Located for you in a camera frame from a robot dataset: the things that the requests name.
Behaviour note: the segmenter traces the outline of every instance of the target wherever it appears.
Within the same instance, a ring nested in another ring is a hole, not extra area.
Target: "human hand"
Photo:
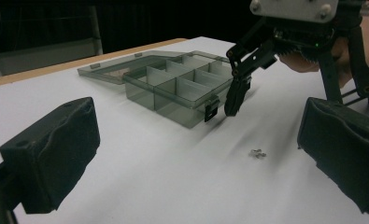
[[[367,62],[367,64],[369,64],[369,17],[363,17],[361,28],[365,61]],[[339,86],[342,88],[347,82],[352,79],[352,74],[350,72],[347,38],[338,37],[336,39],[332,48],[332,55],[336,59],[335,69],[339,78]],[[312,63],[308,61],[299,52],[293,52],[287,55],[279,56],[279,59],[289,68],[299,73],[319,71],[319,65],[317,63]]]

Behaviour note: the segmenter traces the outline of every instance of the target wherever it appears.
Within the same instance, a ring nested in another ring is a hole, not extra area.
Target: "box latch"
[[[207,101],[205,101],[205,122],[208,122],[210,119],[217,115],[219,103],[220,99],[217,95],[213,95]]]

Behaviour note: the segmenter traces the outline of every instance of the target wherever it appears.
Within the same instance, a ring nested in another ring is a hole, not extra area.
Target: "clear plastic box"
[[[147,51],[78,70],[81,76],[124,83],[128,99],[187,128],[217,114],[231,71],[226,58],[201,51]]]

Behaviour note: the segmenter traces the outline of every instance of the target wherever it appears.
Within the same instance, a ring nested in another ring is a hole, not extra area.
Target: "white tabletop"
[[[224,56],[233,44],[198,37],[157,48]],[[126,98],[124,85],[80,77],[77,68],[0,86],[0,146],[57,106],[91,96],[101,145],[57,211],[20,223],[367,224],[296,137],[305,101],[325,98],[320,73],[282,63],[253,74],[238,115],[180,126]],[[345,91],[351,90],[350,83]],[[353,106],[366,111],[364,102]],[[267,156],[250,157],[260,148]]]

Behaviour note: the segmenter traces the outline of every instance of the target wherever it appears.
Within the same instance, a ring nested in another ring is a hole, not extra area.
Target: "gray organizer box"
[[[124,83],[128,99],[187,128],[217,114],[231,71],[226,58],[200,51],[147,51],[78,70],[81,76]]]

